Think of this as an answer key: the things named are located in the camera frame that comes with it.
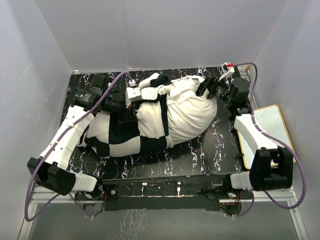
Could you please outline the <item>white pillow insert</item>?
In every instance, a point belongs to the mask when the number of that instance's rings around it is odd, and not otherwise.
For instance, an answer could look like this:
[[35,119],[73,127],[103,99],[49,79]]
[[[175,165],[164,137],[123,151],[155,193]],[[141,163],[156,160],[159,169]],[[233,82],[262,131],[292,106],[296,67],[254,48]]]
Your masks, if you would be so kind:
[[199,75],[171,80],[159,73],[142,80],[138,87],[143,102],[135,111],[140,135],[156,140],[164,137],[166,148],[201,135],[218,109],[216,99],[207,98],[208,91],[196,95],[204,80]]

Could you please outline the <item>black white checkered pillowcase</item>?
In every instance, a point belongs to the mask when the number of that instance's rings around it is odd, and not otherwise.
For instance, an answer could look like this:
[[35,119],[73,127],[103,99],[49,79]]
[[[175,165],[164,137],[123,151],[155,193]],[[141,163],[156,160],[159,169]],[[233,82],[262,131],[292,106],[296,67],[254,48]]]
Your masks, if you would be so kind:
[[[109,92],[124,92],[112,87]],[[165,138],[143,137],[138,129],[136,110],[142,100],[131,103],[132,110],[122,114],[111,113],[103,109],[98,111],[92,122],[81,136],[77,147],[91,147],[102,158],[125,157],[149,151],[159,151],[165,147]]]

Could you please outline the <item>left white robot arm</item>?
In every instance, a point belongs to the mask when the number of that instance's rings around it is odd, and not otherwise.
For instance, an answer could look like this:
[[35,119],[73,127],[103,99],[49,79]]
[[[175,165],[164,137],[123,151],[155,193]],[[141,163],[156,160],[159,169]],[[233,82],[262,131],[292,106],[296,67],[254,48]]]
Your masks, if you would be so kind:
[[37,158],[30,158],[27,168],[31,173],[31,184],[38,184],[59,195],[71,192],[86,192],[93,200],[103,195],[102,185],[94,176],[74,173],[67,170],[70,157],[79,144],[95,115],[104,107],[107,94],[123,76],[130,76],[123,71],[114,80],[97,74],[91,85],[77,90],[71,99],[67,114],[46,149]]

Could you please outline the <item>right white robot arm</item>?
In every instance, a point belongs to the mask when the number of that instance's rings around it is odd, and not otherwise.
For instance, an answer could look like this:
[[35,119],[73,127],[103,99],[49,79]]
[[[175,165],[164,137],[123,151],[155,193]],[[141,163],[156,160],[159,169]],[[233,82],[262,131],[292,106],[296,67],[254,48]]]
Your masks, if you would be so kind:
[[249,171],[227,174],[223,179],[218,190],[230,199],[241,191],[288,189],[293,183],[293,154],[266,137],[258,124],[253,123],[249,87],[250,83],[241,77],[228,85],[225,79],[210,75],[196,90],[198,97],[217,98],[227,104],[234,129],[244,137],[254,154]]

